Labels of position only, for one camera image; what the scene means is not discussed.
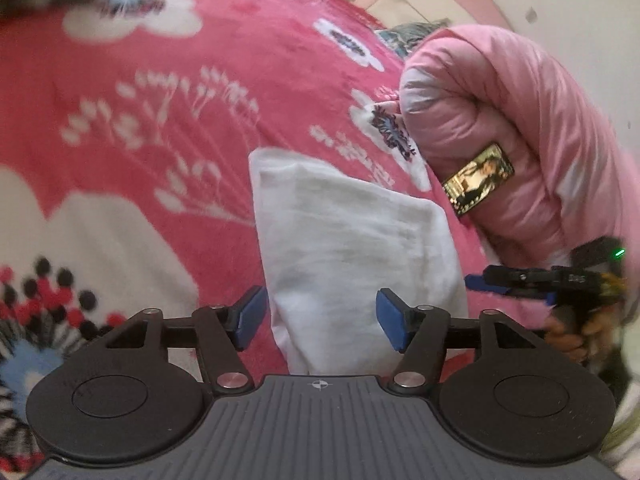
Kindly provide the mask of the person right hand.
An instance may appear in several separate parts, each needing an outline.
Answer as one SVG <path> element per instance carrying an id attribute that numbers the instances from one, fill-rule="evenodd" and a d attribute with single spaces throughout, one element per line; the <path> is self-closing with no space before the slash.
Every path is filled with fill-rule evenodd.
<path id="1" fill-rule="evenodd" d="M 555 307 L 544 320 L 544 342 L 575 363 L 604 361 L 623 342 L 622 304 L 609 304 L 591 311 L 578 327 L 570 318 L 570 308 Z"/>

